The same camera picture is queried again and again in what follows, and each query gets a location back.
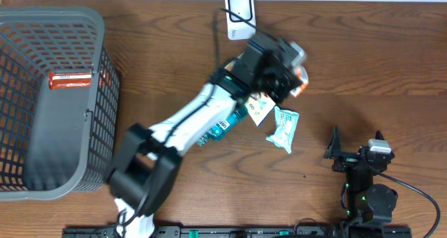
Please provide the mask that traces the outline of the red white snack bar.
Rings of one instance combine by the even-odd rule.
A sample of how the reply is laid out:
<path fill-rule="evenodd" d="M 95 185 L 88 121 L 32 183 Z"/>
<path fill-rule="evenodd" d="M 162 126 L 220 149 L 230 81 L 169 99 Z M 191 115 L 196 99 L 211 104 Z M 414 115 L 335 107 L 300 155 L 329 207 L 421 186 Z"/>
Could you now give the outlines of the red white snack bar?
<path fill-rule="evenodd" d="M 50 89 L 69 89 L 90 87 L 91 73 L 50 73 Z"/>

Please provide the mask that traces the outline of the yellow chip snack bag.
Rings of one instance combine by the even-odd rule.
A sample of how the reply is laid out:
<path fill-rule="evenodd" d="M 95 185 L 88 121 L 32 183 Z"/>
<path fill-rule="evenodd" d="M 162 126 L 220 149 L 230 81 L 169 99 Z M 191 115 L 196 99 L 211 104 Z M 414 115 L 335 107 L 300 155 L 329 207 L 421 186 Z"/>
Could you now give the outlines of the yellow chip snack bag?
<path fill-rule="evenodd" d="M 236 60 L 239 60 L 241 57 L 242 54 L 240 54 L 236 58 L 229 59 L 225 64 L 223 64 L 224 68 L 226 70 L 232 70 Z M 251 94 L 244 104 L 247 115 L 251 117 L 257 127 L 261 126 L 265 118 L 273 110 L 274 106 L 275 102 L 266 93 L 263 92 Z M 238 110 L 243 110 L 242 105 L 236 105 L 230 116 L 233 114 L 235 115 Z M 229 128 L 233 124 L 236 123 L 230 123 L 230 117 L 217 123 L 217 125 L 220 126 L 223 130 Z"/>

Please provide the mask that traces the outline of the grey plastic lattice basket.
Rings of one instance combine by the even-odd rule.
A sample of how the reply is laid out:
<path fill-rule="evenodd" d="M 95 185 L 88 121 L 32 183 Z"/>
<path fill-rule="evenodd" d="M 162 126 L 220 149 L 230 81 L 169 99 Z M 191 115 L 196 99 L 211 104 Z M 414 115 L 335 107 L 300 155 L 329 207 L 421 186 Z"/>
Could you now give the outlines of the grey plastic lattice basket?
<path fill-rule="evenodd" d="M 119 76 L 103 18 L 85 7 L 1 9 L 1 199 L 99 189 L 115 140 Z M 50 89 L 50 73 L 91 73 Z"/>

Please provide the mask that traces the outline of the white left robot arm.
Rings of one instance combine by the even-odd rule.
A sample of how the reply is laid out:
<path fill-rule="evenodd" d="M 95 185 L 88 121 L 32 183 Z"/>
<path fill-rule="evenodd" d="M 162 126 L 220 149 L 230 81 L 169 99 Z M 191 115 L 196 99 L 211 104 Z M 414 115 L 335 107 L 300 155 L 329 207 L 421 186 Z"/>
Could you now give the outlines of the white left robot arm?
<path fill-rule="evenodd" d="M 170 194 L 186 152 L 211 127 L 264 93 L 281 103 L 304 82 L 305 51 L 294 42 L 256 34 L 244 52 L 218 63 L 201 92 L 181 110 L 149 128 L 132 125 L 104 174 L 119 216 L 118 237 L 150 237 L 153 217 Z"/>

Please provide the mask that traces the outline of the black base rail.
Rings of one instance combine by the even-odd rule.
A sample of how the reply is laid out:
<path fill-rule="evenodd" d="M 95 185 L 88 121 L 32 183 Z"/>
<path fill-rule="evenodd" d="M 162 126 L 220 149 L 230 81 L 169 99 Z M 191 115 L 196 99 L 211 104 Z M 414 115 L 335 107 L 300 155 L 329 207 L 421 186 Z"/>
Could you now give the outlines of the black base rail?
<path fill-rule="evenodd" d="M 359 228 L 350 227 L 346 232 L 335 228 L 301 225 L 296 228 L 181 228 L 156 227 L 150 238 L 268 238 L 268 237 L 411 237 L 409 228 Z"/>

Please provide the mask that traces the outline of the mint green snack packet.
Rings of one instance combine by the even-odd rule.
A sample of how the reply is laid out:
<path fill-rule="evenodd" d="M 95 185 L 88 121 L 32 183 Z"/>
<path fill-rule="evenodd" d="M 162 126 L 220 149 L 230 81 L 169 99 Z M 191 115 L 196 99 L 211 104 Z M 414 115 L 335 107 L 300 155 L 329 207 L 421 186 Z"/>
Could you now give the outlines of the mint green snack packet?
<path fill-rule="evenodd" d="M 274 119 L 276 130 L 272 135 L 266 137 L 266 140 L 290 154 L 299 118 L 300 114 L 298 112 L 275 106 Z"/>

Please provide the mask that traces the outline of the white barcode scanner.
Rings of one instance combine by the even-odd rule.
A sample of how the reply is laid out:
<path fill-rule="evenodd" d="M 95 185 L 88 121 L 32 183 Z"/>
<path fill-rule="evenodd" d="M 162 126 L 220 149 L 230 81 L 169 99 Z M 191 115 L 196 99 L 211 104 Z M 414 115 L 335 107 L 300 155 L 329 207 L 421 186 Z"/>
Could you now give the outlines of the white barcode scanner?
<path fill-rule="evenodd" d="M 239 15 L 250 24 L 256 25 L 254 0 L 225 0 L 226 9 Z M 230 40 L 245 40 L 251 38 L 256 29 L 230 13 L 226 14 L 228 38 Z"/>

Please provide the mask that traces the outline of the blue mouthwash bottle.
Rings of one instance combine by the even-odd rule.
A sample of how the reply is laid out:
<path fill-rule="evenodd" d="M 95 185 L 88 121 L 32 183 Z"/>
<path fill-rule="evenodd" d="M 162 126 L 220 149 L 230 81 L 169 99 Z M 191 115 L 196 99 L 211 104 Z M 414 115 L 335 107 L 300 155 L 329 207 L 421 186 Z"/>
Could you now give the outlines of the blue mouthwash bottle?
<path fill-rule="evenodd" d="M 248 110 L 246 107 L 241 107 L 240 109 L 235 110 L 226 120 L 219 121 L 213 125 L 213 127 L 196 141 L 196 144 L 198 146 L 203 146 L 209 140 L 215 142 L 220 141 L 234 126 L 244 120 L 247 115 Z"/>

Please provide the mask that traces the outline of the orange tissue pack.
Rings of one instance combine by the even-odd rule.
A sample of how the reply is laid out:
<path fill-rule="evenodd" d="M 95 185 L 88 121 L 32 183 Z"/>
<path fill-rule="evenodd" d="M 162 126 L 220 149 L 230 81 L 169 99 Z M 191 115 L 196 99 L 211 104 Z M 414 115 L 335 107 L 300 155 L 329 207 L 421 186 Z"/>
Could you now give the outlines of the orange tissue pack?
<path fill-rule="evenodd" d="M 294 68 L 293 72 L 300 83 L 296 88 L 290 91 L 290 95 L 292 95 L 293 97 L 297 97 L 307 88 L 307 85 L 309 84 L 309 77 L 305 68 L 301 65 Z"/>

